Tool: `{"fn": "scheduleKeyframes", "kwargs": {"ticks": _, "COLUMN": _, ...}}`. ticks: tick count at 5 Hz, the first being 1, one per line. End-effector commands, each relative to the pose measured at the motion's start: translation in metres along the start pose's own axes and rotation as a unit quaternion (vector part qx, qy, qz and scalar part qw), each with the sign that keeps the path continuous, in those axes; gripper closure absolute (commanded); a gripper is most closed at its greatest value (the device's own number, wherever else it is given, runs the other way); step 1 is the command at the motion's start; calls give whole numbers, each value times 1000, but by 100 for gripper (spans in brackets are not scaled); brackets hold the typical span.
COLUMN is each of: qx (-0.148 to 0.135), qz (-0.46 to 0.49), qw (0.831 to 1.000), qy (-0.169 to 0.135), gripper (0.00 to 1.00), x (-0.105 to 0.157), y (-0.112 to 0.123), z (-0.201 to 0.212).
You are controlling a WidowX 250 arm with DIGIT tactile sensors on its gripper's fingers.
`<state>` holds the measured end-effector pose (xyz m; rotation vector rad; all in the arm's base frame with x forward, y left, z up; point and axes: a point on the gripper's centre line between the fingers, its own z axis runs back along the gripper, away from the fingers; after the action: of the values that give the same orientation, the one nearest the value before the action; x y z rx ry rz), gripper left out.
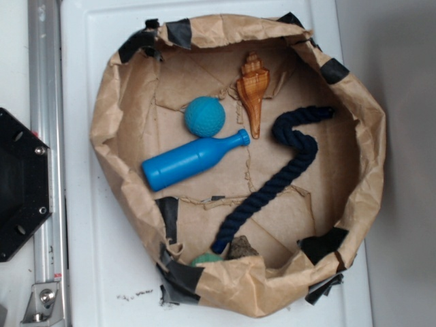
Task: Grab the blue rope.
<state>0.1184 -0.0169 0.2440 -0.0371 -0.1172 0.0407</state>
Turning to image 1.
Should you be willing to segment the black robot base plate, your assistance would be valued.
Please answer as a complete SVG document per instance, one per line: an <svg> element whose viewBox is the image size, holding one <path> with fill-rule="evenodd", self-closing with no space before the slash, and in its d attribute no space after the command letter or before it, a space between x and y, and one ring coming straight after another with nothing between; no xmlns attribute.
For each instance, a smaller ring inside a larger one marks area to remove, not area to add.
<svg viewBox="0 0 436 327"><path fill-rule="evenodd" d="M49 154L30 129L1 109L1 262L11 260L51 214Z"/></svg>

